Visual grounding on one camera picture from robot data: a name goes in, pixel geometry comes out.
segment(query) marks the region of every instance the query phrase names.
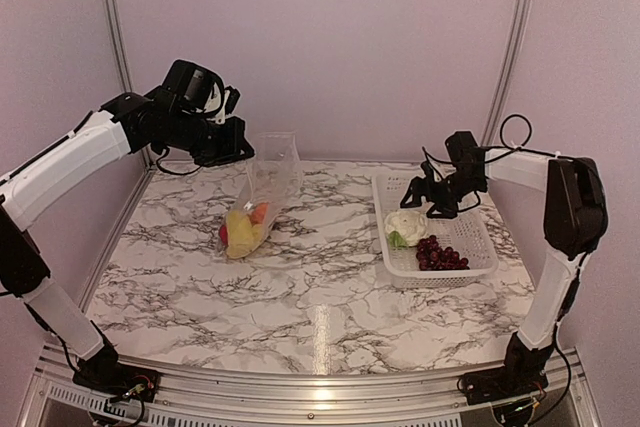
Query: cauliflower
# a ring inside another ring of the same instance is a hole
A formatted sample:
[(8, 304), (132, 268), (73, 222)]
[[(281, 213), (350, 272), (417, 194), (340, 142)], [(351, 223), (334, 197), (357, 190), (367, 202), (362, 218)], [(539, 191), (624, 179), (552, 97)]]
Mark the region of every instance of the cauliflower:
[(384, 233), (394, 247), (413, 247), (427, 236), (427, 225), (424, 212), (401, 209), (391, 212), (384, 219)]

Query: plastic bag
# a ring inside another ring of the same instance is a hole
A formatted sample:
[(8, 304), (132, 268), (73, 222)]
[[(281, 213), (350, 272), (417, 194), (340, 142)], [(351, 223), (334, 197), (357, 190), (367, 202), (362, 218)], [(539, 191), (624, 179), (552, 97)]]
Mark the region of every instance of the plastic bag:
[(269, 236), (273, 224), (302, 184), (293, 133), (260, 134), (247, 161), (247, 181), (227, 212), (220, 238), (231, 259), (246, 257)]

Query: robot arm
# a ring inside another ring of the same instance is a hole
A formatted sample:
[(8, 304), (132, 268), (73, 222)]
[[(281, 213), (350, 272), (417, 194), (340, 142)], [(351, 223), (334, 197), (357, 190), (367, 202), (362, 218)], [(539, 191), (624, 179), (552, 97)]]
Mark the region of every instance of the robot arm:
[[(0, 177), (0, 282), (25, 303), (47, 330), (79, 357), (74, 381), (121, 395), (140, 374), (157, 373), (118, 363), (118, 355), (51, 278), (28, 230), (51, 204), (105, 165), (151, 145), (188, 151), (201, 166), (253, 156), (244, 121), (227, 117), (240, 94), (213, 72), (176, 61), (163, 84), (146, 96), (122, 94), (26, 164)], [(149, 389), (145, 400), (151, 400)]]
[(456, 132), (445, 145), (455, 172), (436, 180), (427, 159), (424, 178), (411, 181), (401, 207), (433, 202), (427, 216), (455, 218), (471, 192), (487, 192), (487, 179), (536, 189), (546, 195), (544, 233), (549, 243), (536, 295), (507, 347), (504, 366), (461, 378), (469, 404), (526, 394), (548, 385), (544, 366), (553, 353), (556, 326), (571, 308), (580, 273), (607, 228), (604, 192), (591, 159), (519, 149), (479, 147), (470, 132)]

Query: table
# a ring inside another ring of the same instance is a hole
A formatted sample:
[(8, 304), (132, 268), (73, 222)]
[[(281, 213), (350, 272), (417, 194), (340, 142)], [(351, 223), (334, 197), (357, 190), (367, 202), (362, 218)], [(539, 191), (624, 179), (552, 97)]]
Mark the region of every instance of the table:
[(467, 287), (399, 291), (382, 265), (370, 179), (417, 166), (303, 162), (303, 170), (300, 195), (240, 261), (218, 252), (217, 229), (244, 166), (156, 173), (89, 317), (122, 354), (203, 368), (376, 374), (503, 358), (534, 289), (488, 195), (479, 210), (497, 271)]

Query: basket rim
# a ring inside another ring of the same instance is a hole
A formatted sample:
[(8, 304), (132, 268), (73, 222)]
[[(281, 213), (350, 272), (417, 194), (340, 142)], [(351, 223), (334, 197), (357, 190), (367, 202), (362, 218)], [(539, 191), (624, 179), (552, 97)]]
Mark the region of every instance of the basket rim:
[(411, 180), (415, 175), (407, 174), (405, 172), (397, 173), (397, 174), (389, 174), (389, 173), (379, 173), (375, 174), (371, 178), (372, 186), (373, 186), (373, 201), (376, 211), (376, 223), (378, 227), (378, 237), (380, 239), (380, 247), (382, 249), (382, 259), (385, 268), (389, 271), (391, 275), (396, 277), (402, 277), (403, 279), (415, 279), (415, 280), (439, 280), (439, 279), (447, 279), (447, 278), (477, 278), (484, 275), (491, 274), (498, 269), (500, 264), (500, 259), (498, 258), (498, 254), (493, 245), (493, 241), (488, 235), (487, 227), (480, 218), (480, 215), (474, 210), (470, 210), (469, 212), (465, 212), (463, 215), (473, 216), (474, 221), (477, 222), (484, 232), (487, 234), (490, 242), (488, 245), (488, 254), (491, 258), (495, 259), (494, 265), (492, 267), (484, 268), (484, 269), (471, 269), (471, 270), (449, 270), (449, 271), (405, 271), (399, 270), (395, 268), (391, 264), (390, 252), (389, 252), (389, 243), (387, 242), (387, 237), (384, 235), (384, 219), (382, 218), (382, 207), (380, 205), (380, 198), (378, 194), (379, 180), (378, 179), (389, 179), (391, 177), (394, 178), (406, 178)]

